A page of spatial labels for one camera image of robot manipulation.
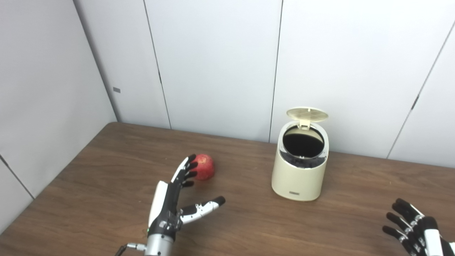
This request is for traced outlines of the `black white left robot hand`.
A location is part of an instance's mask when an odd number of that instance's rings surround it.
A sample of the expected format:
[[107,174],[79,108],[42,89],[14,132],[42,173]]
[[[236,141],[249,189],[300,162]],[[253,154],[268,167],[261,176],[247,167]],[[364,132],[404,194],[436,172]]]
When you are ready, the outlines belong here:
[[199,220],[226,202],[223,196],[219,196],[211,201],[177,209],[181,190],[194,185],[191,178],[197,175],[194,170],[198,166],[196,157],[196,154],[186,157],[177,167],[170,182],[158,182],[149,214],[147,237],[158,235],[175,240],[183,225]]

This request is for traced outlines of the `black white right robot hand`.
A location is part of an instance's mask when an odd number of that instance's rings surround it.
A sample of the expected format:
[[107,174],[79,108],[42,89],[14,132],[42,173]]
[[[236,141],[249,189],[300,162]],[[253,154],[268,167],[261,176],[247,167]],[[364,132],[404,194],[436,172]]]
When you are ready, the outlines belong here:
[[453,256],[454,242],[445,240],[439,232],[437,220],[423,214],[413,204],[401,198],[396,199],[392,209],[398,215],[388,212],[386,218],[399,229],[383,226],[382,231],[399,241],[410,256]]

